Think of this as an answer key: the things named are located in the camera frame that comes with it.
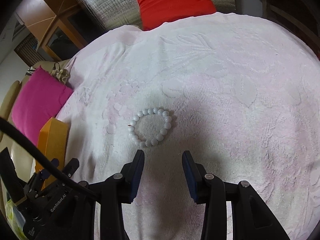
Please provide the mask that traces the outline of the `beige fringed cloth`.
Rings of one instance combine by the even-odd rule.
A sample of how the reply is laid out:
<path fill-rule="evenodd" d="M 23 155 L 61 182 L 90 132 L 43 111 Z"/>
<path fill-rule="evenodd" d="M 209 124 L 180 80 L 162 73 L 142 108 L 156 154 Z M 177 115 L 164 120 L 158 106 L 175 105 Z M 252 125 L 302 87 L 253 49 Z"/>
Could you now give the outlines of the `beige fringed cloth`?
<path fill-rule="evenodd" d="M 68 70 L 61 68 L 58 62 L 54 63 L 54 66 L 52 68 L 52 71 L 50 72 L 50 75 L 60 83 L 63 83 L 64 85 L 67 83 L 67 81 L 70 78 L 70 73 L 68 72 Z"/>

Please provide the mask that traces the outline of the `red cushion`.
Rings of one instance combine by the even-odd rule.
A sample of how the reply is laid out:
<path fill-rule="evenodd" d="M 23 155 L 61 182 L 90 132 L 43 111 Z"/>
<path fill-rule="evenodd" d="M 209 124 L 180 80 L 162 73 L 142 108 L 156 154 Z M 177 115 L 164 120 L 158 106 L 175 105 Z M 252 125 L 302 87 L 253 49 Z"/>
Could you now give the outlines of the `red cushion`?
<path fill-rule="evenodd" d="M 144 31 L 155 29 L 165 22 L 217 12 L 211 0 L 137 0 Z"/>

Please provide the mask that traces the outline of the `curved wooden cabinet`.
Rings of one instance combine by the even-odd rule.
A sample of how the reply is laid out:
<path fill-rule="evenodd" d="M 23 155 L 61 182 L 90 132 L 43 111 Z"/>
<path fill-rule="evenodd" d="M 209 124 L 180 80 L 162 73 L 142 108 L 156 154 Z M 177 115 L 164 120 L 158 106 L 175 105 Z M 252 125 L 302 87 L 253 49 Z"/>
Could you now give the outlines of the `curved wooden cabinet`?
<path fill-rule="evenodd" d="M 80 0 L 23 0 L 17 16 L 55 61 L 70 59 L 103 30 Z"/>

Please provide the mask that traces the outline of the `orange cardboard box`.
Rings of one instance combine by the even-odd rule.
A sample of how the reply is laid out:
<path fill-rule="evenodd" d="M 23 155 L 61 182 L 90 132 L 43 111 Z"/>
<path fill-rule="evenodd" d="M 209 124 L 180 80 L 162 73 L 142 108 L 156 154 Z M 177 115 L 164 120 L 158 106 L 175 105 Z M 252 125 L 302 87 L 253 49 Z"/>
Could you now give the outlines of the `orange cardboard box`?
<path fill-rule="evenodd" d="M 37 148 L 49 161 L 53 159 L 59 161 L 56 166 L 59 171 L 62 171 L 65 166 L 68 131 L 68 124 L 56 118 L 50 118 L 39 133 Z"/>

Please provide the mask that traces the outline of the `pink white towel blanket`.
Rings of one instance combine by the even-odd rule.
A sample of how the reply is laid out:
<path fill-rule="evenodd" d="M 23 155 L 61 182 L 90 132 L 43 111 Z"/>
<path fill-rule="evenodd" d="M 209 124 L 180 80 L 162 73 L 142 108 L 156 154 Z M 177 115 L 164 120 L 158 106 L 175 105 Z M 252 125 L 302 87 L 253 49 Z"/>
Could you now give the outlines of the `pink white towel blanket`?
<path fill-rule="evenodd" d="M 199 239 L 182 153 L 220 179 L 247 180 L 291 239 L 319 221 L 319 59 L 299 38 L 258 17 L 214 13 L 151 31 L 114 29 L 67 64 L 72 96 L 66 158 L 75 181 L 103 181 L 130 162 L 129 124 L 169 111 L 172 127 L 147 147 L 138 195 L 123 206 L 130 239 Z"/>

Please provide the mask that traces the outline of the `yellow green plastic bag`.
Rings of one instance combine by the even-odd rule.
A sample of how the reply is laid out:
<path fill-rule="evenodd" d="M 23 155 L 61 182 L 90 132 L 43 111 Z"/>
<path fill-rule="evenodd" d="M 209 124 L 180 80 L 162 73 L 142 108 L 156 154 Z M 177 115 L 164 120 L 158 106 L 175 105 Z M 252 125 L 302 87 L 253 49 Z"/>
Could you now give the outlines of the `yellow green plastic bag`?
<path fill-rule="evenodd" d="M 11 199 L 5 204 L 5 215 L 12 231 L 17 238 L 20 240 L 28 240 L 23 232 L 25 218 L 22 216 L 20 211 L 18 211 Z"/>

